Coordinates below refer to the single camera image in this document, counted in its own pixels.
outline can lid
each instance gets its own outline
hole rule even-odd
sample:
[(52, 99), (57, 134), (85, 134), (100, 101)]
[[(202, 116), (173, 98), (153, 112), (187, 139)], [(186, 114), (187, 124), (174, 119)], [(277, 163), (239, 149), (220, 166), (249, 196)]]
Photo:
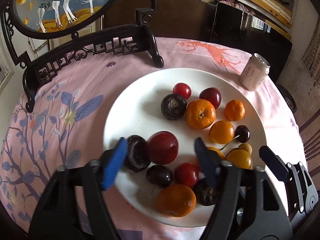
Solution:
[(258, 53), (253, 54), (258, 60), (260, 60), (266, 67), (270, 67), (270, 64), (266, 59)]

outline table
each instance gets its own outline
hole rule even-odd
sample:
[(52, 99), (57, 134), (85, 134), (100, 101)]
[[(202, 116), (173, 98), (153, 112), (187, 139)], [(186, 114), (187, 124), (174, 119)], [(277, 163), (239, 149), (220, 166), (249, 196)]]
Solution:
[[(249, 92), (239, 74), (250, 54), (200, 41), (157, 38), (164, 68), (197, 68), (218, 75), (238, 88), (253, 104), (265, 127), (268, 146), (282, 160), (306, 165), (303, 144), (292, 112), (273, 82)], [(73, 61), (52, 82), (41, 87), (33, 113), (21, 95), (12, 114), (0, 155), (0, 200), (12, 219), (28, 231), (42, 191), (58, 165), (81, 167), (102, 154), (104, 123), (119, 94), (138, 78), (158, 71), (147, 52), (120, 56), (89, 55)], [(284, 185), (266, 168), (287, 210)], [(83, 229), (90, 231), (82, 189), (76, 188)], [(204, 227), (177, 228), (136, 211), (112, 187), (103, 192), (122, 239), (199, 239)]]

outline small orange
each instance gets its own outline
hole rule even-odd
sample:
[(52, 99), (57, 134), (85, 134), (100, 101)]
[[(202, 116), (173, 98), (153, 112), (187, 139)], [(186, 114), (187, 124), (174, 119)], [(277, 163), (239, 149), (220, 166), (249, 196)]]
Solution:
[(224, 108), (224, 114), (229, 121), (235, 122), (241, 120), (245, 114), (243, 103), (239, 100), (229, 101)]
[(214, 148), (214, 147), (207, 147), (207, 149), (210, 151), (215, 151), (222, 160), (225, 159), (224, 154), (219, 149)]
[(207, 100), (197, 99), (188, 104), (186, 109), (187, 123), (194, 129), (205, 129), (216, 119), (216, 110)]
[(219, 144), (227, 144), (231, 142), (235, 135), (235, 129), (229, 121), (217, 121), (209, 130), (210, 139)]
[(233, 149), (226, 158), (228, 161), (232, 162), (235, 166), (242, 169), (250, 170), (252, 168), (252, 158), (251, 155), (244, 149)]
[(196, 195), (186, 185), (173, 184), (160, 191), (157, 206), (161, 213), (171, 217), (184, 217), (196, 206)]

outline black carved wood frame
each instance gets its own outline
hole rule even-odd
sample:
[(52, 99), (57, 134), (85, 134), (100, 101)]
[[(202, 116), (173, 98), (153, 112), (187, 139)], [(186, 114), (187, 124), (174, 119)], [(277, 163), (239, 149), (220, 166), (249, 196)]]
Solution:
[[(50, 82), (58, 74), (58, 71), (71, 64), (72, 60), (84, 59), (88, 53), (96, 55), (113, 52), (114, 55), (127, 55), (148, 51), (156, 67), (162, 68), (164, 66), (163, 59), (159, 55), (156, 39), (147, 24), (150, 21), (146, 21), (147, 18), (151, 19), (150, 14), (157, 12), (157, 0), (151, 0), (151, 5), (151, 8), (136, 9), (136, 24), (108, 28), (83, 37), (79, 37), (75, 32), (72, 34), (72, 41), (31, 61), (26, 51), (17, 56), (12, 44), (13, 26), (16, 25), (16, 22), (15, 25), (12, 23), (11, 3), (9, 2), (0, 15), (0, 20), (4, 39), (14, 64), (20, 64), (20, 67), (25, 69), (22, 83), (28, 98), (27, 111), (29, 113), (33, 111), (35, 96), (41, 86)], [(85, 47), (87, 45), (92, 45), (93, 49), (87, 49)]]

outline orange flower print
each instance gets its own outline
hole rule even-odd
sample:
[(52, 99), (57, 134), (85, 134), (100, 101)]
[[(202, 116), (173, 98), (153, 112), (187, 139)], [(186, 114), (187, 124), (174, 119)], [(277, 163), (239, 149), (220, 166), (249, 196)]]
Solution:
[(35, 125), (36, 125), (36, 121), (35, 120), (31, 120), (29, 128), (33, 129)]

